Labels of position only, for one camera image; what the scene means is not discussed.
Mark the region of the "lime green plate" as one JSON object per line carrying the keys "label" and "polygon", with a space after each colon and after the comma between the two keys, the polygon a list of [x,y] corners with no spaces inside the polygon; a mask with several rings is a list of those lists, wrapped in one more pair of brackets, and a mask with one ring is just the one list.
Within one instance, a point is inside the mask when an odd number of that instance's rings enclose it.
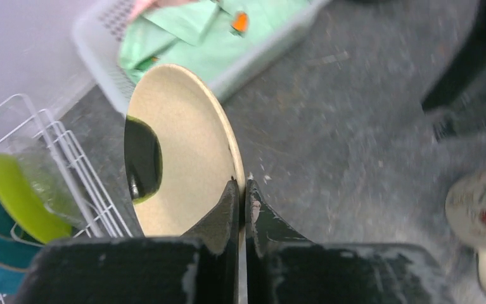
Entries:
{"label": "lime green plate", "polygon": [[71,225],[45,209],[18,160],[4,153],[0,153],[0,203],[25,232],[42,244],[72,236]]}

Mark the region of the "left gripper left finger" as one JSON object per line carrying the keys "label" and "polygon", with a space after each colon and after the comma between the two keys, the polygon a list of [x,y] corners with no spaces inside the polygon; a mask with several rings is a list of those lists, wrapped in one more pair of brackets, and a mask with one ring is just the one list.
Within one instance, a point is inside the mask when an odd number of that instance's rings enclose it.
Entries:
{"label": "left gripper left finger", "polygon": [[182,236],[66,238],[36,254],[16,303],[237,303],[239,189]]}

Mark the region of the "cream plate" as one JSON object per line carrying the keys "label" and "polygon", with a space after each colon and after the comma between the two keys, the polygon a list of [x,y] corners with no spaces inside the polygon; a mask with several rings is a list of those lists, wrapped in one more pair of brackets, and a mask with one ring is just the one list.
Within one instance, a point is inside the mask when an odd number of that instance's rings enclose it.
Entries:
{"label": "cream plate", "polygon": [[235,134],[207,85],[175,65],[138,82],[124,127],[124,163],[145,236],[200,238],[213,253],[240,247],[245,171]]}

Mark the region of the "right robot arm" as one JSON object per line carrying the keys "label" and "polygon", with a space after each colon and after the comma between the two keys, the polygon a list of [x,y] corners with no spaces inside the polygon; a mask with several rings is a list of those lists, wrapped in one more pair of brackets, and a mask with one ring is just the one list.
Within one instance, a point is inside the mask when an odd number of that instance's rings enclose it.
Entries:
{"label": "right robot arm", "polygon": [[421,103],[444,111],[433,124],[438,141],[486,132],[486,1],[480,1],[464,44]]}

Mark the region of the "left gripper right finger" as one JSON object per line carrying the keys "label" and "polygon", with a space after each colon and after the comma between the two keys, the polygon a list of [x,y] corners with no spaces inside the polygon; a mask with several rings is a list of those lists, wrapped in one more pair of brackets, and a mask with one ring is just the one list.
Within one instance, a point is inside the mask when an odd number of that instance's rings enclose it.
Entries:
{"label": "left gripper right finger", "polygon": [[249,303],[452,303],[437,261],[408,243],[315,243],[255,180],[245,190]]}

